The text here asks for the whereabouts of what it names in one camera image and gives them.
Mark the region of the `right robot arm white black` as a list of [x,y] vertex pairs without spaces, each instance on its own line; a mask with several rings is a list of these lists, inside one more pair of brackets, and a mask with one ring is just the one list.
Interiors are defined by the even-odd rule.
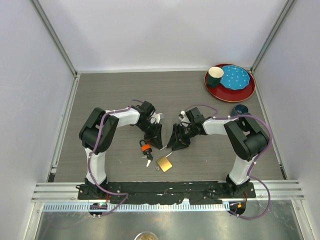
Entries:
[[190,146],[196,136],[227,136],[235,152],[235,161],[226,176],[226,193],[233,198],[243,193],[250,180],[251,171],[258,158],[272,145],[273,132],[260,118],[250,114],[205,118],[197,107],[179,114],[166,145],[172,151]]

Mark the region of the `large brass padlock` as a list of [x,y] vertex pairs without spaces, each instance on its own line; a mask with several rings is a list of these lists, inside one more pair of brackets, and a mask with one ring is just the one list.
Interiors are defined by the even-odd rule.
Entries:
[[165,156],[160,157],[157,161],[156,161],[156,165],[155,165],[155,169],[157,171],[163,171],[164,173],[167,172],[171,167],[172,164],[169,161],[168,157],[173,153],[173,151],[171,150],[170,153],[168,153]]

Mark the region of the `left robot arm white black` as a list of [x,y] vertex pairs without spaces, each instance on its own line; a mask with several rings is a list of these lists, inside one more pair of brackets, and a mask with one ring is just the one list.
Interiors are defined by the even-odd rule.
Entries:
[[142,141],[162,149],[161,119],[163,114],[156,113],[155,107],[148,101],[118,110],[96,107],[79,132],[87,157],[87,174],[79,191],[97,200],[106,195],[105,156],[118,128],[137,126],[144,133]]

